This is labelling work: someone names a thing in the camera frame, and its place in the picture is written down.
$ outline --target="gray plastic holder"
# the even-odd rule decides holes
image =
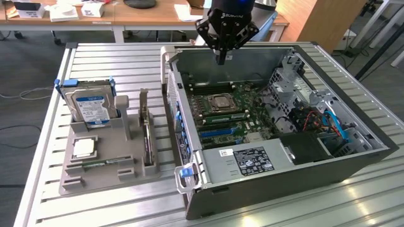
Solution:
[[[84,122],[71,122],[71,132],[60,179],[60,194],[116,187],[160,177],[155,142],[154,115],[150,114],[151,151],[155,163],[144,165],[144,133],[139,114],[127,115],[130,99],[118,96],[120,117],[111,124],[88,129]],[[83,139],[95,141],[95,150],[86,157],[74,157],[75,143]]]

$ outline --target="power supply label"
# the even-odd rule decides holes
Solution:
[[[234,155],[244,176],[275,170],[264,147],[234,151]]]

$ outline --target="blue label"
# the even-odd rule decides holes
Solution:
[[[103,96],[94,96],[94,97],[80,97],[76,98],[78,102],[84,102],[84,101],[95,101],[95,100],[103,100],[104,97]]]
[[[87,123],[96,125],[96,124],[106,124],[108,121],[110,120],[107,120],[107,121],[96,121],[96,122],[87,122]]]

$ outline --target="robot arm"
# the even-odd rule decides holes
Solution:
[[[259,33],[251,21],[255,0],[214,0],[208,18],[196,21],[196,30],[223,65],[227,52],[239,49]]]

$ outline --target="wooden desk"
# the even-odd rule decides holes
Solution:
[[[7,22],[7,18],[6,18],[6,7],[0,2],[0,24]]]
[[[32,0],[34,2],[48,5],[56,4],[56,0]],[[106,12],[102,18],[84,17],[82,7],[78,8],[80,20],[51,22],[50,14],[46,12],[44,17],[39,19],[14,17],[7,19],[6,13],[0,15],[6,18],[0,30],[18,31],[88,31],[108,30],[114,31],[118,43],[124,43],[123,31],[126,30],[195,30],[195,22],[184,22],[178,18],[175,4],[187,4],[187,0],[158,0],[156,7],[151,9],[134,9],[128,7],[123,0],[114,4],[106,5]],[[14,6],[11,2],[6,3],[6,8]],[[279,41],[288,22],[283,16],[278,16],[271,30],[274,36],[271,41]]]
[[[123,0],[118,0],[115,5],[115,24],[116,25],[142,25],[142,26],[195,26],[195,22],[179,20],[175,4],[187,4],[187,0],[158,0],[158,5],[151,9],[134,9],[126,5]]]
[[[47,5],[55,5],[56,0],[32,0],[32,2],[43,3]],[[6,9],[10,9],[14,7],[12,2],[6,3]],[[103,14],[103,17],[84,17],[82,13],[82,6],[76,7],[78,14],[79,14],[79,20],[70,20],[70,21],[60,21],[60,22],[51,22],[50,18],[50,12],[46,11],[44,17],[32,19],[32,18],[20,18],[20,16],[16,16],[14,18],[7,19],[7,23],[10,25],[58,25],[58,26],[67,26],[67,25],[92,25],[99,26],[100,24],[98,22],[102,22],[103,25],[114,24],[115,20],[115,6],[112,4],[106,5],[106,11]]]

